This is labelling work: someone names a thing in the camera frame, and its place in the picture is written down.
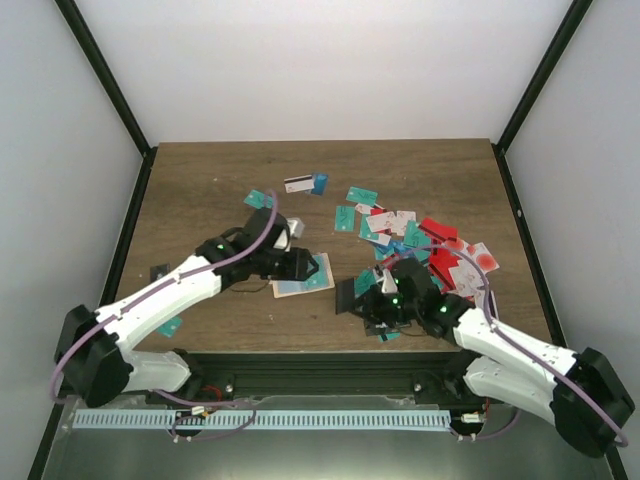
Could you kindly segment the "beige leather card holder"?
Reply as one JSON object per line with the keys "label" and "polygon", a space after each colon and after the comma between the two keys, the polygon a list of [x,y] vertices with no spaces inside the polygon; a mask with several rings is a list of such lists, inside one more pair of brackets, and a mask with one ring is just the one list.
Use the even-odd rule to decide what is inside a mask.
{"label": "beige leather card holder", "polygon": [[332,289],[335,282],[328,254],[316,254],[313,259],[319,265],[316,273],[305,281],[274,281],[272,283],[274,297],[285,298]]}

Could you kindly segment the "black card front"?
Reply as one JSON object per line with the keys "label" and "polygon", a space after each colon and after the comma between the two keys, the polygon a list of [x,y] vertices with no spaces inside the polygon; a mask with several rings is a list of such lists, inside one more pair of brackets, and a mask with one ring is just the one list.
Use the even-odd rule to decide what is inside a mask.
{"label": "black card front", "polygon": [[151,283],[153,283],[169,274],[170,271],[171,266],[169,263],[151,266],[149,269],[149,280]]}

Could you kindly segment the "black striped card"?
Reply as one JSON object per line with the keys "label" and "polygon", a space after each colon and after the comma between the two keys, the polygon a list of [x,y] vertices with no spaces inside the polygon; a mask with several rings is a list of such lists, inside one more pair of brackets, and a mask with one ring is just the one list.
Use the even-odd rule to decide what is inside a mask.
{"label": "black striped card", "polygon": [[335,285],[335,314],[350,312],[355,302],[355,278],[351,277]]}

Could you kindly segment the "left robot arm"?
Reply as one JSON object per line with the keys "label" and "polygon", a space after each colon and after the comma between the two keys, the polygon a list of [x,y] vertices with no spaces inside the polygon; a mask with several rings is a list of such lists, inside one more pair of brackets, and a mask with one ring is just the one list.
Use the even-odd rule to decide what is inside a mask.
{"label": "left robot arm", "polygon": [[305,225],[274,208],[257,209],[246,224],[197,247],[180,265],[140,291],[96,310],[70,310],[54,354],[50,394],[59,380],[91,407],[125,392],[161,390],[181,403],[196,402],[203,377],[184,354],[143,352],[138,345],[172,318],[252,276],[305,281],[319,265],[309,250],[293,246]]}

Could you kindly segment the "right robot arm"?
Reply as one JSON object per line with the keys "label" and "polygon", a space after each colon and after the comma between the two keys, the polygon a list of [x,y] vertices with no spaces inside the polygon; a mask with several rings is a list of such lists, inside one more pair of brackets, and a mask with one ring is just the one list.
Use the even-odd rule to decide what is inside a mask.
{"label": "right robot arm", "polygon": [[504,324],[471,301],[441,292],[415,258],[375,267],[372,275],[362,293],[354,280],[339,284],[337,312],[360,317],[375,334],[416,323],[458,347],[443,381],[451,400],[477,396],[508,403],[545,420],[591,458],[624,443],[621,429],[635,404],[604,354],[575,352]]}

